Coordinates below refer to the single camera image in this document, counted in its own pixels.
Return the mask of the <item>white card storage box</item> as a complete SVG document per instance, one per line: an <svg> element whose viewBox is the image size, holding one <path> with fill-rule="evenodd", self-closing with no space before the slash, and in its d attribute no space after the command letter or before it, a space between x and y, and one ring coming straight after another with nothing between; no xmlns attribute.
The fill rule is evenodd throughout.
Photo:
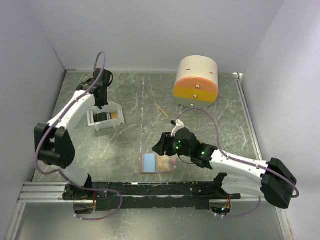
<svg viewBox="0 0 320 240"><path fill-rule="evenodd" d="M110 113L113 112L117 113L117 119L111 119ZM102 109L93 106L86 115L88 127L96 132L107 128L115 129L125 124L122 106L115 102L109 102L108 105L103 106Z"/></svg>

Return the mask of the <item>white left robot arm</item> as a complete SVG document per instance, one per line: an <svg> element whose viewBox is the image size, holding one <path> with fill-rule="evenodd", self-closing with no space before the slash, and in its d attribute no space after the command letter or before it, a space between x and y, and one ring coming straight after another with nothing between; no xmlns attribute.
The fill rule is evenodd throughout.
<svg viewBox="0 0 320 240"><path fill-rule="evenodd" d="M108 104L107 89L113 79L110 71L95 69L92 78L77 86L71 100L57 116L34 128L36 169L39 170L39 162L43 162L68 182L63 200L87 200L93 195L91 176L75 162L76 150L71 135L92 107L102 109Z"/></svg>

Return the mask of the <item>pink leather card holder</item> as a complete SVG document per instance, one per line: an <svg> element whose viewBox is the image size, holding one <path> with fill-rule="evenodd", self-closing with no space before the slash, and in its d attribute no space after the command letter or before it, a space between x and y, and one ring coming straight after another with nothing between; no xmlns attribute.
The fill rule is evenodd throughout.
<svg viewBox="0 0 320 240"><path fill-rule="evenodd" d="M174 162L171 156L171 172L158 172L157 171L157 155L156 153L141 153L140 154L140 174L171 174L174 171Z"/></svg>

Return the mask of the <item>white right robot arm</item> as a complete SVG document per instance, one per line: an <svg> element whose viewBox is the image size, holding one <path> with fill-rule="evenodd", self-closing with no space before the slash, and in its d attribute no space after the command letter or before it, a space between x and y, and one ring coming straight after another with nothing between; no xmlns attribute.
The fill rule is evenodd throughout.
<svg viewBox="0 0 320 240"><path fill-rule="evenodd" d="M228 194L252 195L287 209L297 184L297 179L281 160L274 157L269 161L252 160L221 152L214 145L200 142L185 127L163 132L152 151L160 156L188 157L197 167L226 174L223 181L212 186L212 193L218 199Z"/></svg>

